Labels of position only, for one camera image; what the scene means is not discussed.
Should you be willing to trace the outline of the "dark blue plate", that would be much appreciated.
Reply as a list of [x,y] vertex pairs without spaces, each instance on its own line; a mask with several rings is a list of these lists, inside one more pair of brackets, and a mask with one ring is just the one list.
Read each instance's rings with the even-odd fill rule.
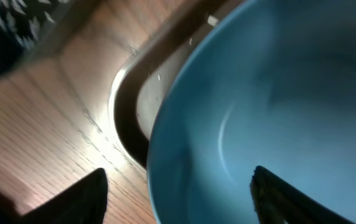
[[158,111],[148,188],[158,223],[257,223],[263,166],[356,223],[356,0],[239,5]]

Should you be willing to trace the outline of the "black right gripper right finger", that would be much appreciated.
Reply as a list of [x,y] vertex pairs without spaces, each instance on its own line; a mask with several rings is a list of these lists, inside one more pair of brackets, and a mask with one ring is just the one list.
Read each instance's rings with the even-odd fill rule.
[[352,224],[263,166],[254,170],[250,192],[261,224]]

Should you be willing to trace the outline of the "pile of rice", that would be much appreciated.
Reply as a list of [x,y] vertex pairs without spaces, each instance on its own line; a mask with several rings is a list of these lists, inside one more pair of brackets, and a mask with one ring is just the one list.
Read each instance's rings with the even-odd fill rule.
[[0,0],[0,28],[25,49],[39,40],[45,22],[54,23],[52,13],[70,0]]

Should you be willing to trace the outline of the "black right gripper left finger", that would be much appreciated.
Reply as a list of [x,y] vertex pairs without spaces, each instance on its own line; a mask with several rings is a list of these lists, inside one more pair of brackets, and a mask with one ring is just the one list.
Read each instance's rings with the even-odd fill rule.
[[20,218],[27,224],[102,224],[108,203],[108,179],[98,168],[48,202]]

